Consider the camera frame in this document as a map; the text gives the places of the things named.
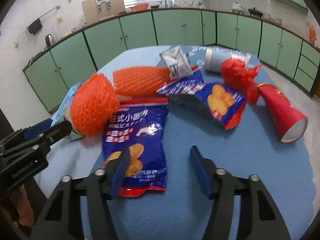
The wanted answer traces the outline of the person's left hand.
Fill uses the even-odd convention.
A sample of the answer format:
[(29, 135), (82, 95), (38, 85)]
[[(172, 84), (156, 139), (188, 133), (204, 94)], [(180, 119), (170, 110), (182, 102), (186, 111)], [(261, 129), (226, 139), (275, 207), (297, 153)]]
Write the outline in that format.
[(34, 223), (34, 212), (30, 205), (25, 187), (22, 185), (15, 190), (10, 199), (18, 213), (18, 222), (22, 226), (32, 226)]

